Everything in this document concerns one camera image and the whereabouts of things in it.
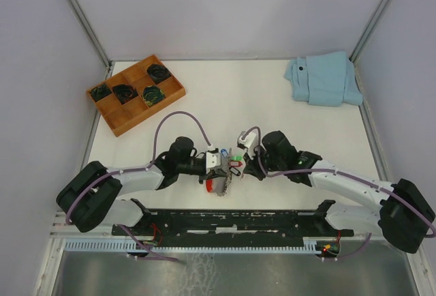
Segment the metal key holder red handle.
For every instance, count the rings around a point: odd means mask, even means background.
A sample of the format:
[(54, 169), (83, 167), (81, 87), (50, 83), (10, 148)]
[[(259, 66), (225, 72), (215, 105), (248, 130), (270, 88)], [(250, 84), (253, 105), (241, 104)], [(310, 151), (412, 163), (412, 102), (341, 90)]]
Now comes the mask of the metal key holder red handle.
[(205, 181), (206, 191), (210, 194), (216, 194), (217, 196), (224, 196), (228, 186), (232, 182), (232, 174), (229, 171), (230, 168), (230, 156), (224, 157), (221, 155), (221, 166), (214, 169), (222, 168), (227, 172), (226, 178), (216, 178)]

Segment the black key tag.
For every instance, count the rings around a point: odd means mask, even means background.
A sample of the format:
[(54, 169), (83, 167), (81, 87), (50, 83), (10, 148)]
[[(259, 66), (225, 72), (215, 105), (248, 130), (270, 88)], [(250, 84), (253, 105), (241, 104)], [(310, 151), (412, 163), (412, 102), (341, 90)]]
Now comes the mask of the black key tag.
[(233, 175), (235, 175), (235, 176), (237, 176), (237, 177), (240, 177), (241, 176), (241, 172), (236, 168), (236, 167), (230, 167), (229, 168), (229, 171), (233, 174)]

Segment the red key tag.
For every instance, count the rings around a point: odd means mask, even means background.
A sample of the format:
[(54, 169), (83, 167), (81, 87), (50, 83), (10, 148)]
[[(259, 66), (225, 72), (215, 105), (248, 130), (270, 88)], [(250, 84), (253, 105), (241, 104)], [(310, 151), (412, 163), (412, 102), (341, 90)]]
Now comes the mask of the red key tag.
[(231, 160), (230, 161), (230, 166), (231, 167), (238, 168), (238, 167), (241, 167), (242, 165), (243, 165), (243, 163), (241, 161), (236, 161), (236, 160)]

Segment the key with green tag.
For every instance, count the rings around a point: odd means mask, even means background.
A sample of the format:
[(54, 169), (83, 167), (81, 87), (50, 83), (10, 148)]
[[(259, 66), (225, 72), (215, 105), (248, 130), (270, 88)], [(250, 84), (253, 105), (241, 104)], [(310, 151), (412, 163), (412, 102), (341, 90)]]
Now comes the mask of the key with green tag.
[(243, 160), (243, 157), (242, 156), (232, 156), (231, 157), (231, 161), (242, 161)]

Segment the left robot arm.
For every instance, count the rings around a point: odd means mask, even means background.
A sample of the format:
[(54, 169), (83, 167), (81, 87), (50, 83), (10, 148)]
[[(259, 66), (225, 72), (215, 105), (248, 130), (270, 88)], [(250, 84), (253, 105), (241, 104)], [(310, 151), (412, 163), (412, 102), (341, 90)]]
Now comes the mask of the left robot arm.
[(113, 223), (142, 235), (150, 229), (151, 219), (140, 201), (127, 200), (124, 195), (163, 190), (180, 175), (196, 176), (211, 192), (221, 194), (228, 173), (227, 156), (218, 148), (197, 156), (193, 141), (180, 136), (150, 165), (109, 169), (99, 161), (88, 163), (60, 191), (56, 203), (66, 214), (67, 224), (82, 233)]

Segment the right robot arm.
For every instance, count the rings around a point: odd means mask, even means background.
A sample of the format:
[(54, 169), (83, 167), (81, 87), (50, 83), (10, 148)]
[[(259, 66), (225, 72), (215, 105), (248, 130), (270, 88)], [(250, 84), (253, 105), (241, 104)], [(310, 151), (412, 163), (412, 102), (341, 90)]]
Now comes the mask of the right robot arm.
[(313, 217), (313, 229), (329, 235), (349, 229), (382, 235), (395, 248), (414, 254), (435, 237), (435, 212), (416, 185), (406, 179), (380, 181), (341, 170), (323, 157), (297, 150), (279, 130), (261, 135), (258, 127), (242, 132), (246, 175), (259, 180), (284, 176), (294, 183), (327, 190), (353, 201), (353, 206), (324, 201)]

